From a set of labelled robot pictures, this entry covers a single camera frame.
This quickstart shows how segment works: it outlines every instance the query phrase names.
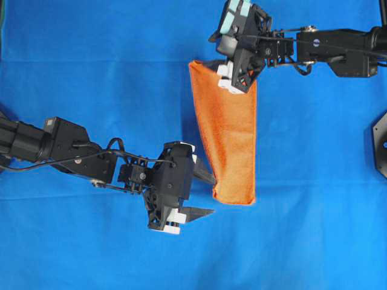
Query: black wire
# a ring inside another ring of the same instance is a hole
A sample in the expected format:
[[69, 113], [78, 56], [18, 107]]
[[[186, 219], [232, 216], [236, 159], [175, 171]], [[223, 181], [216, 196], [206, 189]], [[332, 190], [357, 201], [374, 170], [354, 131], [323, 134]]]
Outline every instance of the black wire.
[[[107, 149], [110, 149], [111, 146], [113, 146], [115, 142], [118, 142], [120, 150], [125, 151], [125, 146], [124, 146], [121, 138], [113, 138], [112, 140], [110, 140]], [[127, 165], [129, 165], [128, 157], [124, 157], [123, 159], [125, 160], [125, 163]]]
[[171, 160], [149, 159], [149, 158], [145, 158], [145, 157], [141, 157], [141, 156], [137, 156], [137, 155], [125, 152], [123, 150], [106, 149], [106, 150], [102, 150], [100, 152], [85, 155], [85, 156], [78, 156], [78, 157], [73, 157], [73, 158], [68, 158], [68, 159], [57, 160], [57, 161], [48, 161], [48, 162], [44, 162], [44, 163], [40, 163], [40, 164], [36, 164], [33, 166], [24, 167], [24, 168], [12, 168], [12, 167], [8, 167], [8, 166], [0, 165], [0, 169], [8, 170], [11, 172], [27, 172], [27, 171], [38, 169], [38, 168], [45, 167], [45, 166], [59, 165], [62, 163], [72, 162], [75, 160], [89, 159], [89, 158], [93, 158], [93, 157], [104, 155], [104, 154], [115, 154], [115, 155], [122, 157], [122, 158], [125, 158], [125, 157], [137, 158], [137, 159], [144, 160], [144, 161], [147, 161], [150, 163], [158, 163], [158, 162], [171, 163], [173, 166], [176, 166], [176, 164]]
[[[281, 38], [281, 37], [257, 36], [257, 35], [241, 35], [241, 36], [242, 37], [254, 37], [257, 39], [265, 39], [265, 40], [290, 41], [290, 42], [297, 42], [299, 44], [313, 44], [312, 41], [299, 40], [299, 39], [293, 39], [293, 38]], [[384, 54], [384, 53], [376, 53], [374, 51], [361, 50], [358, 48], [338, 47], [336, 45], [325, 44], [325, 43], [320, 43], [319, 45], [322, 47], [336, 48], [339, 50], [346, 50], [346, 51], [354, 51], [354, 52], [358, 52], [358, 53], [364, 53], [364, 54], [367, 54], [369, 56], [375, 56], [375, 57], [381, 57], [383, 59], [387, 59], [387, 54]]]

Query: orange towel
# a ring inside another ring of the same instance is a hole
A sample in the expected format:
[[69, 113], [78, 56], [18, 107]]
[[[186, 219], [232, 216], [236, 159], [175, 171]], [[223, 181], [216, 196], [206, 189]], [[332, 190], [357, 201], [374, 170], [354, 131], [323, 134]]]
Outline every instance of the orange towel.
[[256, 82], [247, 94], [218, 87], [218, 76], [201, 62], [189, 64], [195, 111], [217, 180], [213, 197], [225, 204], [255, 202]]

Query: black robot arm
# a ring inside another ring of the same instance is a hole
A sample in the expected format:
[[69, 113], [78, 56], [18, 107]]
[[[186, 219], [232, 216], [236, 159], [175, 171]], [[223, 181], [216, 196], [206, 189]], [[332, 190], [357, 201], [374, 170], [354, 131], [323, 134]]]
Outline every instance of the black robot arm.
[[[119, 149], [112, 148], [115, 143]], [[38, 129], [10, 121], [0, 113], [0, 169], [26, 172], [52, 166], [63, 173], [87, 178], [98, 188], [141, 194], [148, 211], [148, 227], [168, 233], [178, 234], [180, 224], [213, 212], [183, 207], [189, 199], [192, 178], [215, 184], [215, 178], [194, 151], [193, 145], [172, 142], [164, 145], [159, 159], [149, 159], [126, 152], [119, 138], [113, 138], [102, 149], [90, 141], [84, 127], [61, 118], [49, 118], [44, 128]], [[12, 158], [35, 165], [11, 168]], [[118, 158], [124, 160], [118, 178], [122, 187], [111, 185]]]
[[[217, 52], [232, 62], [231, 85], [247, 92], [262, 70], [291, 65], [303, 76], [316, 62], [325, 62], [339, 77], [372, 77], [387, 59], [387, 0], [380, 0], [381, 27], [370, 32], [350, 29], [322, 30], [313, 26], [271, 30], [272, 18], [245, 0], [228, 0], [220, 24], [210, 37]], [[285, 33], [297, 32], [296, 38]], [[294, 61], [293, 43], [297, 44]]]

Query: cable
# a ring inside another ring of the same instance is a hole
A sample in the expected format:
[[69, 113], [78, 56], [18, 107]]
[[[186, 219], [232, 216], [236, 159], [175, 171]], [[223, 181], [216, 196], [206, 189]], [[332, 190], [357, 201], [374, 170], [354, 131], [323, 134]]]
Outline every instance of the cable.
[[[299, 40], [299, 39], [293, 39], [293, 38], [281, 38], [281, 37], [257, 36], [257, 35], [241, 35], [241, 36], [242, 37], [253, 37], [253, 38], [257, 38], [257, 39], [265, 39], [265, 40], [290, 41], [290, 42], [297, 42], [299, 44], [313, 44], [312, 41]], [[364, 54], [367, 54], [369, 56], [375, 56], [375, 57], [381, 57], [383, 59], [387, 59], [387, 54], [376, 53], [374, 51], [361, 50], [358, 48], [338, 47], [336, 45], [330, 45], [330, 44], [325, 44], [325, 43], [320, 43], [320, 46], [329, 47], [329, 48], [336, 48], [338, 50], [354, 51], [354, 52], [358, 52], [358, 53], [364, 53]]]
[[8, 170], [8, 171], [11, 171], [11, 172], [27, 172], [27, 171], [38, 169], [38, 168], [45, 167], [45, 166], [59, 165], [61, 163], [72, 162], [72, 161], [75, 161], [75, 160], [89, 159], [89, 158], [96, 157], [96, 156], [99, 156], [99, 155], [104, 155], [104, 154], [115, 154], [115, 155], [117, 155], [119, 157], [122, 157], [122, 158], [124, 158], [124, 157], [137, 158], [137, 159], [144, 160], [144, 161], [147, 161], [147, 162], [150, 162], [150, 163], [171, 163], [173, 166], [176, 166], [176, 164], [173, 161], [171, 161], [171, 160], [149, 159], [149, 158], [137, 156], [137, 155], [134, 155], [134, 154], [122, 151], [122, 150], [106, 149], [106, 150], [102, 150], [100, 152], [89, 154], [89, 155], [85, 155], [85, 156], [78, 156], [78, 157], [62, 159], [62, 160], [58, 160], [58, 161], [49, 161], [49, 162], [44, 162], [44, 163], [40, 163], [40, 164], [37, 164], [37, 165], [33, 165], [33, 166], [29, 166], [29, 167], [24, 167], [24, 168], [12, 168], [12, 167], [8, 167], [8, 166], [0, 165], [0, 169]]
[[[111, 146], [113, 146], [115, 142], [118, 142], [119, 148], [120, 148], [121, 151], [125, 151], [125, 146], [123, 144], [122, 139], [121, 138], [117, 138], [117, 137], [113, 138], [112, 140], [110, 140], [107, 149], [110, 149]], [[129, 165], [128, 157], [124, 157], [124, 160], [125, 160], [126, 165]]]

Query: blue table surface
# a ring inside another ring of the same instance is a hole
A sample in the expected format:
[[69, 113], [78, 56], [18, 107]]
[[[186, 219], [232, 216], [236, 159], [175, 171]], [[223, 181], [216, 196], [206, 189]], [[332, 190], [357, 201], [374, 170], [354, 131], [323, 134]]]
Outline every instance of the blue table surface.
[[[207, 38], [223, 4], [5, 0], [0, 104], [38, 127], [53, 116], [81, 124], [101, 145], [122, 137], [157, 157], [184, 140], [205, 158], [187, 65], [222, 58]], [[274, 28], [380, 25], [376, 0], [258, 4]], [[186, 204], [216, 213], [181, 236], [149, 231], [140, 196], [51, 168], [1, 174], [0, 289], [386, 289], [387, 180], [371, 133], [387, 110], [386, 73], [266, 69], [257, 203], [219, 204], [195, 182]]]

